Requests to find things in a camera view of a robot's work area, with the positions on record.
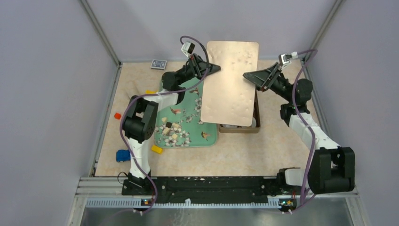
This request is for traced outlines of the brown box lid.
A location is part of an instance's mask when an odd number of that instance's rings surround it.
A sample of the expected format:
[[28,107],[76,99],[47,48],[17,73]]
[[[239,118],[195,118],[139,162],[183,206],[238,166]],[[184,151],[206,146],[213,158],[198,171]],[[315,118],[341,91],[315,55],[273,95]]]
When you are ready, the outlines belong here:
[[220,71],[203,83],[200,119],[206,123],[250,126],[255,86],[243,74],[257,70],[259,44],[249,41],[209,41],[207,53]]

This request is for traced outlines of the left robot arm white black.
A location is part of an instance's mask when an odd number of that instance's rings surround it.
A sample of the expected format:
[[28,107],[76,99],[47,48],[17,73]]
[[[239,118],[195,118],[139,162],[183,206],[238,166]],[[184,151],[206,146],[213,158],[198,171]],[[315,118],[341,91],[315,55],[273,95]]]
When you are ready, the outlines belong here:
[[131,97],[120,124],[120,134],[131,157],[126,182],[133,185],[137,193],[146,194],[151,188],[149,139],[155,131],[158,112],[183,101],[187,91],[183,83],[192,79],[202,82],[206,76],[220,70],[219,65],[191,54],[181,69],[163,73],[161,91]]

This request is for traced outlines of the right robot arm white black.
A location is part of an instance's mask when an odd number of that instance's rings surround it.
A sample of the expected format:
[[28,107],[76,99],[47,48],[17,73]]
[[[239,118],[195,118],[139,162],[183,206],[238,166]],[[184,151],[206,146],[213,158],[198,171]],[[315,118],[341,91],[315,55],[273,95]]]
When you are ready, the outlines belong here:
[[313,119],[307,108],[313,83],[299,77],[290,83],[279,63],[264,70],[244,73],[243,77],[253,83],[256,90],[271,90],[287,101],[280,107],[280,117],[310,150],[305,169],[279,171],[277,190],[288,194],[299,186],[302,193],[307,189],[314,194],[352,191],[355,187],[355,153],[350,147],[342,147],[332,140]]

